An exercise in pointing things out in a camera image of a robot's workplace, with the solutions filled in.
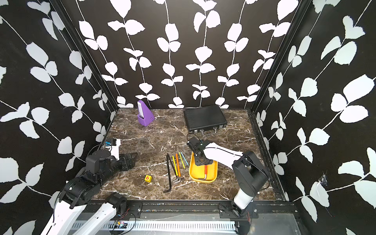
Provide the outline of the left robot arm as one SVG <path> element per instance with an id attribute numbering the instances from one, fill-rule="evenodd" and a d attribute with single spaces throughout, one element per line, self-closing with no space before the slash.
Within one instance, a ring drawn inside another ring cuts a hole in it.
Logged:
<path id="1" fill-rule="evenodd" d="M 76 219 L 89 205 L 101 187 L 117 173 L 131 170 L 136 162 L 136 152 L 121 154 L 118 158 L 102 149 L 86 158 L 86 165 L 75 178 L 61 190 L 54 203 L 53 214 L 42 231 L 43 235 L 66 235 Z M 114 192 L 76 232 L 77 235 L 95 235 L 112 218 L 121 220 L 131 215 L 127 199 Z"/>

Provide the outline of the large black hex key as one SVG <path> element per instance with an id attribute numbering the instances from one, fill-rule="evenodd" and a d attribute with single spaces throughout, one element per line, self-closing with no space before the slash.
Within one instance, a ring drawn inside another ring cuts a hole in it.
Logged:
<path id="1" fill-rule="evenodd" d="M 166 167 L 167 167 L 167 175 L 168 175 L 168 183 L 169 183 L 169 188 L 164 190 L 163 193 L 168 193 L 171 191 L 172 189 L 172 181 L 171 181 L 171 174 L 170 174 L 170 167 L 169 167 L 169 163 L 170 163 L 170 158 L 169 158 L 169 154 L 166 155 Z"/>

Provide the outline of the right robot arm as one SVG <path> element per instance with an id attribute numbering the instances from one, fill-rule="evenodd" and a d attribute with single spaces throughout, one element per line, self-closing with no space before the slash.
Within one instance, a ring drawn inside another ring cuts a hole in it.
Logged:
<path id="1" fill-rule="evenodd" d="M 208 165 L 216 161 L 233 170 L 240 187 L 232 200 L 232 210 L 237 216 L 244 212 L 269 181 L 267 170 L 252 151 L 234 151 L 195 137 L 188 139 L 187 146 L 199 165 Z"/>

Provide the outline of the yellow plastic storage box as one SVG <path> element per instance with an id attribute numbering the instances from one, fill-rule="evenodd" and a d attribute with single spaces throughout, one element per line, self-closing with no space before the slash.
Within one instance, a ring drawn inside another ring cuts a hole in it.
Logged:
<path id="1" fill-rule="evenodd" d="M 194 163 L 194 156 L 193 156 L 193 152 L 192 152 L 190 168 L 189 168 L 189 175 L 190 175 L 191 179 L 196 181 L 196 182 L 199 182 L 199 183 L 209 184 L 209 183 L 214 182 L 217 178 L 218 162 L 213 161 L 213 163 L 211 165 L 207 165 L 208 166 L 207 167 L 208 174 L 207 174 L 206 181 L 199 180 L 199 178 L 204 177 L 204 166 L 205 165 L 197 166 Z"/>

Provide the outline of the small black hex key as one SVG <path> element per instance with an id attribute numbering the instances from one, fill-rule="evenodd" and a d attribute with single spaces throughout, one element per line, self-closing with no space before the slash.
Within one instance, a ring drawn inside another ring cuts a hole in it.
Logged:
<path id="1" fill-rule="evenodd" d="M 170 163 L 170 165 L 171 165 L 171 167 L 172 167 L 172 171 L 173 171 L 173 173 L 174 173 L 174 175 L 175 175 L 175 178 L 176 178 L 176 179 L 173 180 L 172 182 L 173 182 L 173 183 L 177 183 L 177 182 L 179 181 L 178 174 L 177 174 L 177 172 L 175 171 L 174 164 L 173 164 L 173 162 L 172 162 L 171 157 L 170 157 L 169 154 L 167 154 L 167 158 L 168 158 L 168 161 L 169 161 L 169 163 Z"/>

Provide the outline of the red hex key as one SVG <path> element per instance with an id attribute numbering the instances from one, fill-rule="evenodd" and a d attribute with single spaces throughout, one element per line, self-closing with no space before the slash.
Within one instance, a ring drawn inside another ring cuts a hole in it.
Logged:
<path id="1" fill-rule="evenodd" d="M 208 174 L 208 169 L 207 169 L 207 165 L 204 166 L 204 177 L 202 178 L 199 178 L 199 180 L 202 180 L 202 181 L 206 181 L 207 179 L 207 174 Z"/>

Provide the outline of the green hex key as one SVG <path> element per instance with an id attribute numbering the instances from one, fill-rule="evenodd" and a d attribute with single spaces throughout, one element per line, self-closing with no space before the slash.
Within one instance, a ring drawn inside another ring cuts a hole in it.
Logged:
<path id="1" fill-rule="evenodd" d="M 183 161 L 183 158 L 182 158 L 182 154 L 181 154 L 181 152 L 178 152 L 178 154 L 179 154 L 179 158 L 180 158 L 180 160 L 181 160 L 181 162 L 182 162 L 183 169 L 184 169 L 184 170 L 187 170 L 187 169 L 186 169 L 186 166 L 185 166 L 185 164 L 184 164 L 184 161 Z"/>

